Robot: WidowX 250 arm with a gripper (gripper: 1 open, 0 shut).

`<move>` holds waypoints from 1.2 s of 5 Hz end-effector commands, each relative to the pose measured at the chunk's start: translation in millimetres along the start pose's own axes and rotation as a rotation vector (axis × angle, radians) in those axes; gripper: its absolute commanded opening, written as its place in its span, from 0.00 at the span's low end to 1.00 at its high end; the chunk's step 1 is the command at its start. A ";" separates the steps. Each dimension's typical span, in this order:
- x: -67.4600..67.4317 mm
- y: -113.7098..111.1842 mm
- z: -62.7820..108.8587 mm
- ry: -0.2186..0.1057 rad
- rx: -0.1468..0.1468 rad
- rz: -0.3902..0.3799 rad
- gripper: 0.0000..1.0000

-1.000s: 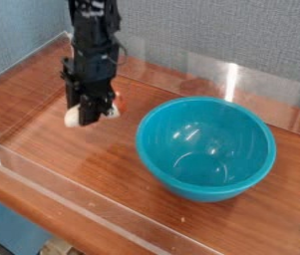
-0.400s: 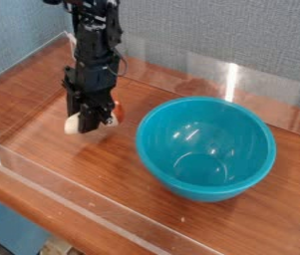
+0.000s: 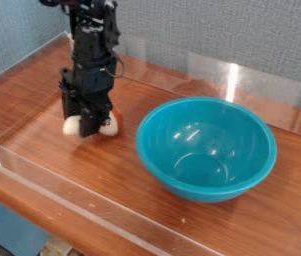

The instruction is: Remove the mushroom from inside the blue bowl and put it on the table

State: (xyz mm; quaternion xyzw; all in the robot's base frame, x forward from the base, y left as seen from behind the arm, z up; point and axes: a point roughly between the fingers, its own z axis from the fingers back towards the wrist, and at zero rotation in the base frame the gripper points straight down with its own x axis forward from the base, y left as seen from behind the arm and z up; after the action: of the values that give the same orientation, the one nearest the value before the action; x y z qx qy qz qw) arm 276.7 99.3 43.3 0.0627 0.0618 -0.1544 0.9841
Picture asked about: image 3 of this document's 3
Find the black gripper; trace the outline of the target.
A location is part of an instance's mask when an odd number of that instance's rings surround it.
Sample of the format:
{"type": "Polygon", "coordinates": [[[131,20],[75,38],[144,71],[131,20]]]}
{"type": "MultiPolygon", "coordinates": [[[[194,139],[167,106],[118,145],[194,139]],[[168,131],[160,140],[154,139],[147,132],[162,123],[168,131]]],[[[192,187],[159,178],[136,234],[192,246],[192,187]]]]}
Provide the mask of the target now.
{"type": "Polygon", "coordinates": [[[64,118],[80,114],[79,135],[112,135],[112,103],[116,58],[104,56],[93,61],[72,58],[72,68],[60,71],[61,107],[64,118]]]}

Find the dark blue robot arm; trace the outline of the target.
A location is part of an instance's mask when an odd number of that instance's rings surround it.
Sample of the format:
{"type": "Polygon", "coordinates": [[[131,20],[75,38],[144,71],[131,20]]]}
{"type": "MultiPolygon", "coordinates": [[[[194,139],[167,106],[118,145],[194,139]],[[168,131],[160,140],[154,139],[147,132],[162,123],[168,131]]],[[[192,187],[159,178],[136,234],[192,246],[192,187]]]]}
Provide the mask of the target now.
{"type": "Polygon", "coordinates": [[[115,136],[120,119],[108,93],[120,61],[114,47],[119,41],[115,0],[37,0],[45,7],[60,7],[69,18],[72,68],[63,68],[63,134],[88,137],[115,136]]]}

